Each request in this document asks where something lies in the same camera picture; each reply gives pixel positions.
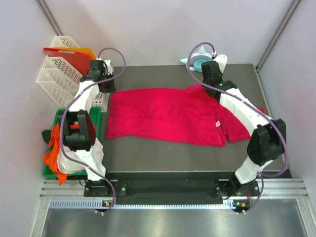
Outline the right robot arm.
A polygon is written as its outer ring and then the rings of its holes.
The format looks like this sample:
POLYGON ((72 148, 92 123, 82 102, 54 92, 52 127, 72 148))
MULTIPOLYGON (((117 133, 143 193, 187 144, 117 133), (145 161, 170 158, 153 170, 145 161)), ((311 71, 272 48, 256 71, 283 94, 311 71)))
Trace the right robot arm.
POLYGON ((201 69, 207 94, 228 109, 251 136, 247 158, 230 177, 228 186, 224 189, 229 197, 240 196, 266 166, 284 153, 286 125, 283 120, 273 120, 260 112, 233 82, 224 81, 216 61, 203 62, 201 69))

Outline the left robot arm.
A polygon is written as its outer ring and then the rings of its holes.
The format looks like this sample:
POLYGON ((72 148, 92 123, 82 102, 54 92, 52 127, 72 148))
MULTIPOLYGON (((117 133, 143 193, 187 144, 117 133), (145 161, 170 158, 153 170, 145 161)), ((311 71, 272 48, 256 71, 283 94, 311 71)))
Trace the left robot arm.
POLYGON ((57 165, 64 174, 85 170, 86 188, 106 196, 112 184, 105 179, 106 168, 102 164, 103 146, 89 116, 95 97, 100 92, 114 91, 114 69, 110 60, 91 60, 87 74, 80 79, 74 100, 64 113, 58 115, 60 127, 60 154, 57 165))

